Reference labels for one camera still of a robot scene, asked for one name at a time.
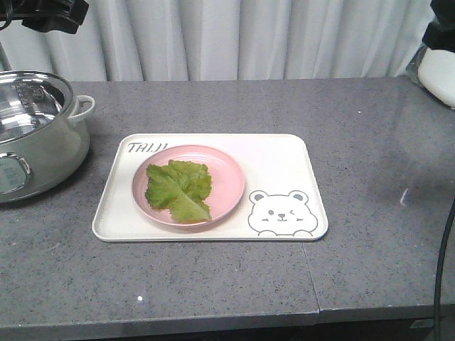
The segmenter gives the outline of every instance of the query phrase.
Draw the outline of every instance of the serving tray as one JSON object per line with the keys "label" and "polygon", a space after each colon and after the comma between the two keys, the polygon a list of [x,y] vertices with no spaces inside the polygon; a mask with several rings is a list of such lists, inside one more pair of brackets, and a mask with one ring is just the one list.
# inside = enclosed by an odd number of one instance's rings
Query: serving tray
{"label": "serving tray", "polygon": [[[137,168],[164,149],[201,145],[232,156],[245,190],[223,219],[202,227],[172,227],[139,209],[132,182]],[[92,231],[106,242],[296,240],[321,238],[328,228],[305,143],[290,134],[134,134],[117,150]]]}

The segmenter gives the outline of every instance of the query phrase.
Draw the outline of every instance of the bear cartoon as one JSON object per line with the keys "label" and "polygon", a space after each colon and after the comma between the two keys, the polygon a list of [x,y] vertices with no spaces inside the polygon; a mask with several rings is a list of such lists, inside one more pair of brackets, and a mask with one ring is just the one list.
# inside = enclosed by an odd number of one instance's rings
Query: bear cartoon
{"label": "bear cartoon", "polygon": [[306,203],[308,195],[293,190],[288,195],[268,195],[262,190],[250,194],[253,203],[248,225],[260,235],[308,236],[318,227],[318,220]]}

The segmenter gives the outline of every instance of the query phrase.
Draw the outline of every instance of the stainless steel pot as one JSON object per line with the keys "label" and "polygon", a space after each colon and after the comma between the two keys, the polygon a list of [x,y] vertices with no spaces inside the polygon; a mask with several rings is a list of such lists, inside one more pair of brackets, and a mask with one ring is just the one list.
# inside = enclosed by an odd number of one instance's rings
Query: stainless steel pot
{"label": "stainless steel pot", "polygon": [[[82,109],[84,103],[90,103]],[[90,96],[63,78],[37,71],[0,72],[0,202],[48,190],[84,161]]]}

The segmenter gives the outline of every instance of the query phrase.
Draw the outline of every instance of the speckled countertop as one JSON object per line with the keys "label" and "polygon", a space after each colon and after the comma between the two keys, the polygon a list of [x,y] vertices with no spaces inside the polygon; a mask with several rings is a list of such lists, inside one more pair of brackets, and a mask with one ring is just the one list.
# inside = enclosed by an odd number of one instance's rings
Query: speckled countertop
{"label": "speckled countertop", "polygon": [[[78,82],[97,100],[83,165],[0,205],[0,340],[74,340],[432,314],[455,193],[455,112],[407,78]],[[91,224],[135,133],[306,142],[328,216],[316,242],[102,242]],[[455,308],[455,238],[444,311]]]}

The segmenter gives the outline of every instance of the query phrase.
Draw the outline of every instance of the lettuce leaf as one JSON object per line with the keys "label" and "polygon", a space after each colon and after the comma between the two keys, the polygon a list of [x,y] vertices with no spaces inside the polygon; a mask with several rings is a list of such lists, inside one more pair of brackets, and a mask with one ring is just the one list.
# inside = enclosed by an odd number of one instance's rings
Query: lettuce leaf
{"label": "lettuce leaf", "polygon": [[147,167],[149,185],[145,197],[154,209],[170,209],[177,223],[211,219],[203,202],[212,190],[212,177],[204,164],[169,160],[167,165]]}

